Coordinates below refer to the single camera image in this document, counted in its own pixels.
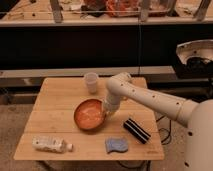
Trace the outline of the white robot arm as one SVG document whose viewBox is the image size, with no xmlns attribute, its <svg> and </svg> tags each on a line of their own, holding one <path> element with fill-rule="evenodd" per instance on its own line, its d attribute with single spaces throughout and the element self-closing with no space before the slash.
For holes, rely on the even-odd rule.
<svg viewBox="0 0 213 171">
<path fill-rule="evenodd" d="M 131 83 L 123 72 L 106 81 L 103 111 L 115 113 L 123 97 L 142 104 L 187 128 L 184 171 L 213 171 L 213 99 L 201 103 Z"/>
</svg>

